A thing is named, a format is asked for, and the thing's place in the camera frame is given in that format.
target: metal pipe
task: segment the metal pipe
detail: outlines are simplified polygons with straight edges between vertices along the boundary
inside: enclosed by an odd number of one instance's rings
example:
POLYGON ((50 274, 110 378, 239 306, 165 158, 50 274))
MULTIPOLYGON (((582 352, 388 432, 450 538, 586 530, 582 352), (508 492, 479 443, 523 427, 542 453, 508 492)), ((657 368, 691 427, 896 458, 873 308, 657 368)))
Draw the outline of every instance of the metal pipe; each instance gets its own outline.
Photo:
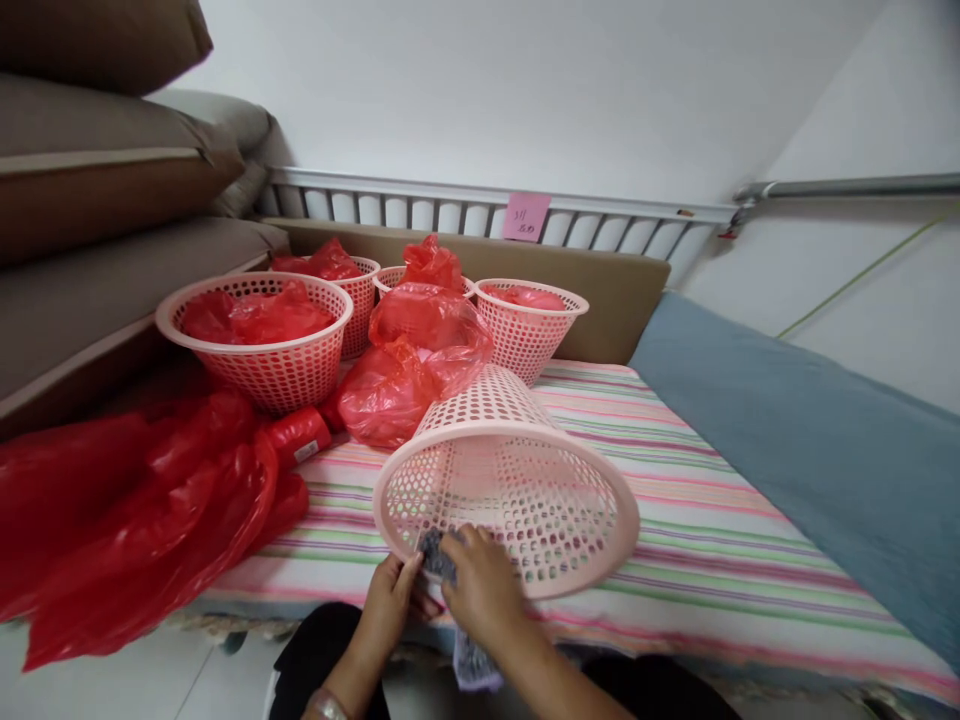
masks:
POLYGON ((922 197, 960 197, 960 173, 808 182, 755 182, 737 190, 733 200, 741 204, 754 204, 762 200, 922 197))

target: blue sheet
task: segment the blue sheet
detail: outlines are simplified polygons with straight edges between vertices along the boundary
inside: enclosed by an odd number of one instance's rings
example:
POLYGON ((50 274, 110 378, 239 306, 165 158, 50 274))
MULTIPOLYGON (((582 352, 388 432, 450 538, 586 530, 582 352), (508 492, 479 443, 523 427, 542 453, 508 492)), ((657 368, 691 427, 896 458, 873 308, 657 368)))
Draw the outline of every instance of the blue sheet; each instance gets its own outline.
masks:
POLYGON ((960 675, 960 417, 673 293, 630 367, 960 675))

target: human hand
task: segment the human hand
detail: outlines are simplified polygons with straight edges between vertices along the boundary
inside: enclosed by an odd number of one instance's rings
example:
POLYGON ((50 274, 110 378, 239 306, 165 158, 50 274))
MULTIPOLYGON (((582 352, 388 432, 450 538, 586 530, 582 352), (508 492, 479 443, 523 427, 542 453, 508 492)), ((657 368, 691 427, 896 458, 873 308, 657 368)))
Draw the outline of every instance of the human hand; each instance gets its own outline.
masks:
POLYGON ((417 553, 406 564, 390 554, 377 566, 348 653, 362 662, 383 665, 400 642, 408 616, 429 622, 442 612, 416 587, 422 564, 423 553, 417 553))
POLYGON ((457 586, 445 581, 443 599, 461 629, 496 659, 511 644, 540 631, 527 618, 520 583, 503 546, 484 528, 464 525, 460 534, 463 542, 452 533, 440 542, 457 566, 457 586))

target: black pants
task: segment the black pants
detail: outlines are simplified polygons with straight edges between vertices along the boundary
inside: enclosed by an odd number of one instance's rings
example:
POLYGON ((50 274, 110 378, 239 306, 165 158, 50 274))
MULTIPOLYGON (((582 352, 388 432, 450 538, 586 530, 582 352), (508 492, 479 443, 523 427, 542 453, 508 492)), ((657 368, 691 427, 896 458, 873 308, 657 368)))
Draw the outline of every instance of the black pants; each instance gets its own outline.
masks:
MULTIPOLYGON (((360 610, 343 603, 317 608, 303 621, 274 664, 280 679, 270 720, 300 720, 307 700, 340 660, 359 622, 360 610)), ((713 688, 668 657, 602 657, 588 662, 583 673, 639 718, 739 718, 713 688)), ((381 684, 370 700, 367 718, 389 717, 381 684)))

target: striped bed sheet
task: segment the striped bed sheet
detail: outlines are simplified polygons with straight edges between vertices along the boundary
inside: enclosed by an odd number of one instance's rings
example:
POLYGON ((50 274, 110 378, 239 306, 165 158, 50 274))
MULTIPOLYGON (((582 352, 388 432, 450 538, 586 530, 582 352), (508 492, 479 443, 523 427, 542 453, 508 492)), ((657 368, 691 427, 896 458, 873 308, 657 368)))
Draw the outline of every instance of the striped bed sheet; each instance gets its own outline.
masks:
MULTIPOLYGON (((960 706, 947 664, 776 510, 630 368, 551 361, 534 394, 624 474, 633 557, 598 587, 539 603, 557 642, 755 663, 960 706)), ((300 525, 223 575, 201 606, 361 605, 387 548, 373 521, 385 452, 349 442, 301 466, 300 525)), ((452 626, 449 616, 438 621, 452 626)))

